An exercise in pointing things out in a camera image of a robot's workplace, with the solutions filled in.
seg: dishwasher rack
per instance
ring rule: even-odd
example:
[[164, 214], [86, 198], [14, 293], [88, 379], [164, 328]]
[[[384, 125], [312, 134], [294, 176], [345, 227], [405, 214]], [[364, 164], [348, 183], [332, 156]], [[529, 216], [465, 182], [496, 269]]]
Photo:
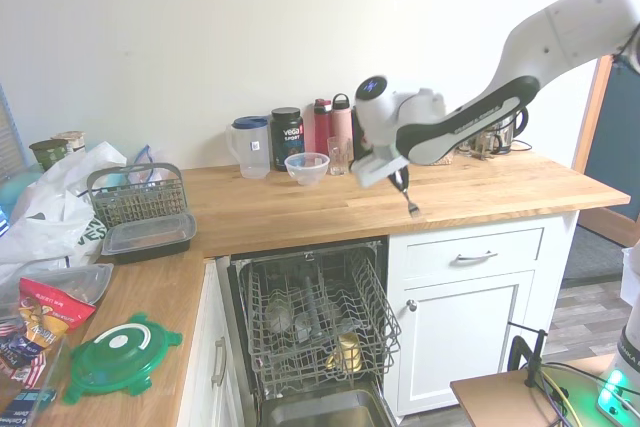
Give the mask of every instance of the dishwasher rack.
[[365, 248], [249, 266], [248, 351], [266, 399], [381, 377], [400, 326]]

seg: protein powder tub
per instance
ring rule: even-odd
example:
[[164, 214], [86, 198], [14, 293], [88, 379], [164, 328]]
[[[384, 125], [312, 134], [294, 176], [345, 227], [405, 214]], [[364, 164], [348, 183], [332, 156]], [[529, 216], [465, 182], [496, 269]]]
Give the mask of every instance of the protein powder tub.
[[304, 152], [304, 126], [300, 109], [281, 107], [271, 111], [271, 144], [276, 169], [286, 172], [284, 159]]

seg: chip bag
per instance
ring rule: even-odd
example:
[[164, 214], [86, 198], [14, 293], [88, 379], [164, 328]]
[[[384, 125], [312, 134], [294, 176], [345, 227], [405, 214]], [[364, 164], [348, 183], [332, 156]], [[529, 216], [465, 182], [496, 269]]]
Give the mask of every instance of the chip bag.
[[23, 328], [0, 337], [3, 370], [31, 365], [67, 329], [82, 324], [95, 307], [49, 285], [22, 278], [19, 310]]

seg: white wall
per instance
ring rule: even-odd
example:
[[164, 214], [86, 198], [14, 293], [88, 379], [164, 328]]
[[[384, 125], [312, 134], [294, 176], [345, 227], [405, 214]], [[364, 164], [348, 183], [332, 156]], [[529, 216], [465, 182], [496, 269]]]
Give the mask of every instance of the white wall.
[[[25, 144], [82, 129], [180, 167], [231, 163], [234, 118], [416, 80], [450, 108], [493, 75], [508, 32], [554, 0], [0, 0], [0, 82]], [[524, 138], [570, 165], [594, 63], [531, 106]]]

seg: silverware basket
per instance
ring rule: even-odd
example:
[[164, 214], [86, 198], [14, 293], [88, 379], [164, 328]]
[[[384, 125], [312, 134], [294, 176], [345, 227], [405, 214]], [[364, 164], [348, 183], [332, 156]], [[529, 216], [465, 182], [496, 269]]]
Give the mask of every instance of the silverware basket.
[[[151, 177], [151, 172], [159, 169], [169, 171], [169, 178], [140, 183], [130, 181], [131, 174], [149, 171]], [[98, 180], [110, 175], [122, 176], [126, 183], [113, 187], [95, 187]], [[157, 162], [98, 170], [87, 179], [87, 189], [96, 216], [107, 229], [124, 222], [187, 211], [182, 174], [173, 164]]]
[[381, 376], [400, 326], [367, 248], [249, 265], [248, 350], [266, 398]]

